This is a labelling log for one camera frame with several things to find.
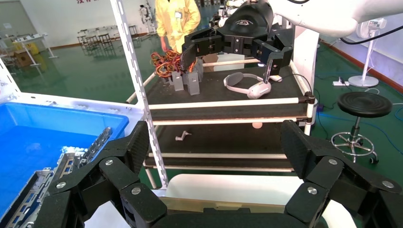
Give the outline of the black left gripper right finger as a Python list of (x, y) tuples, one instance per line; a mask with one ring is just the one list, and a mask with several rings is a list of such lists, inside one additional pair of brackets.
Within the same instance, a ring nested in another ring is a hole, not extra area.
[(402, 227), (403, 189), (397, 182), (350, 161), (330, 142), (304, 134), (291, 120), (281, 124), (280, 142), (303, 181), (285, 214), (312, 228), (335, 201), (365, 228)]

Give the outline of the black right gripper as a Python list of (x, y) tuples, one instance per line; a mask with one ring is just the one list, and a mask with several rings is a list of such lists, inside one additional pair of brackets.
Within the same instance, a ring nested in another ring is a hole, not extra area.
[(204, 28), (184, 37), (180, 66), (187, 70), (197, 57), (225, 53), (252, 56), (265, 65), (263, 82), (290, 64), (294, 30), (272, 25), (274, 13), (266, 1), (243, 3), (217, 29)]

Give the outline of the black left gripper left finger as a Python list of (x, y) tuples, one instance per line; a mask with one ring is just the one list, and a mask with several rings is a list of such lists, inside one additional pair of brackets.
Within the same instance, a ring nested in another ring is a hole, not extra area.
[(149, 145), (145, 121), (129, 136), (109, 141), (92, 162), (50, 185), (34, 227), (82, 228), (106, 202), (130, 227), (154, 227), (167, 206), (139, 178)]

